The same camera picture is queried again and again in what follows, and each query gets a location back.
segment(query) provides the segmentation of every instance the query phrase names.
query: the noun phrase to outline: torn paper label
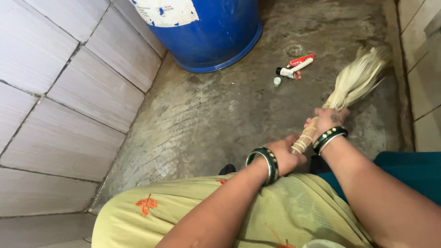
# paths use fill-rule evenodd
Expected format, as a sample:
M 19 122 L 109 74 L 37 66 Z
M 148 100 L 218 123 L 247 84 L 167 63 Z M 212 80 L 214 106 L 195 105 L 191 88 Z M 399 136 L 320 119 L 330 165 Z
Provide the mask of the torn paper label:
M 191 0 L 131 0 L 150 25 L 174 27 L 199 20 Z

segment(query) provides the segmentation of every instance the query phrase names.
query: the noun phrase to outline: bangle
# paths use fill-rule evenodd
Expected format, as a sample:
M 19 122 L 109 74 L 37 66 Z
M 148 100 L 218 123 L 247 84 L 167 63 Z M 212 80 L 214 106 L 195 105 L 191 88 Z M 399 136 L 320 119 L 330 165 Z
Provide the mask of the bangle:
M 329 144 L 329 142 L 331 142 L 331 140 L 333 140 L 334 138 L 338 137 L 338 136 L 342 136 L 344 135 L 344 133 L 339 133 L 336 134 L 334 136 L 332 136 L 331 138 L 329 138 L 326 143 L 323 144 L 323 146 L 320 148 L 320 151 L 318 151 L 318 155 L 321 156 L 321 152 L 323 151 L 323 149 Z
M 347 137 L 348 131 L 344 127 L 333 127 L 326 132 L 324 132 L 320 137 L 314 142 L 312 148 L 314 149 L 315 153 L 319 154 L 321 151 L 321 148 L 324 144 L 328 142 L 331 138 L 333 138 L 336 135 L 343 135 Z
M 256 154 L 262 155 L 268 164 L 268 178 L 263 186 L 273 184 L 279 177 L 279 165 L 277 163 L 276 156 L 274 156 L 274 153 L 272 153 L 268 148 L 258 147 L 254 149 L 250 155 L 248 155 L 245 166 L 248 166 L 254 160 Z

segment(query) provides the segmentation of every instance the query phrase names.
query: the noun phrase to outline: teal fabric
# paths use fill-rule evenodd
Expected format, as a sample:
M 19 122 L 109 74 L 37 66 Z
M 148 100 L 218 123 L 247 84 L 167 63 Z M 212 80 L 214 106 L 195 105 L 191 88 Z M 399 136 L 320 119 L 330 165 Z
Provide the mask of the teal fabric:
M 374 163 L 441 206 L 441 152 L 381 152 Z M 348 202 L 334 173 L 318 174 Z

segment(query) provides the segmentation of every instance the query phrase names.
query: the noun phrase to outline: silver bangle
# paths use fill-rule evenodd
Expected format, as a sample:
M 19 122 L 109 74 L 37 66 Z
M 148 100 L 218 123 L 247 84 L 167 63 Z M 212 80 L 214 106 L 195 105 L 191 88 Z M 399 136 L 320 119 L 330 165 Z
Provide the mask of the silver bangle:
M 342 136 L 342 135 L 345 135 L 345 133 L 339 133 L 339 134 L 331 137 L 330 139 L 328 139 L 328 141 L 326 141 L 326 143 L 323 146 L 321 146 L 320 151 L 318 151 L 318 155 L 321 156 L 321 152 L 329 144 L 329 142 L 331 142 L 331 140 L 335 139 L 335 137 Z
M 269 181 L 271 180 L 271 165 L 270 165 L 270 162 L 269 162 L 269 160 L 266 158 L 266 156 L 265 156 L 263 153 L 261 153 L 261 152 L 255 151 L 255 152 L 250 153 L 250 155 L 251 155 L 251 154 L 255 154 L 255 153 L 259 153 L 259 154 L 262 155 L 262 156 L 265 158 L 265 160 L 266 160 L 266 164 L 268 165 L 268 178 L 266 179 L 265 184 L 268 184 Z M 250 159 L 250 155 L 248 155 L 247 160 L 245 161 L 245 167 L 248 166 L 248 159 Z

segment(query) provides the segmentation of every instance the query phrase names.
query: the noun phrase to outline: tattoo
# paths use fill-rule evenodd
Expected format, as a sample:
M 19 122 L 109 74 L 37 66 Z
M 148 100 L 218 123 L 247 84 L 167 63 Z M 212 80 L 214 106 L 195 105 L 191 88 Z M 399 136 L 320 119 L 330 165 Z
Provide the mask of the tattoo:
M 337 123 L 337 122 L 340 122 L 340 123 L 341 123 L 341 121 L 340 121 L 340 116 L 338 116 L 338 115 L 336 115 L 336 114 L 332 114 L 332 115 L 331 115 L 331 121 L 332 121 L 333 123 Z

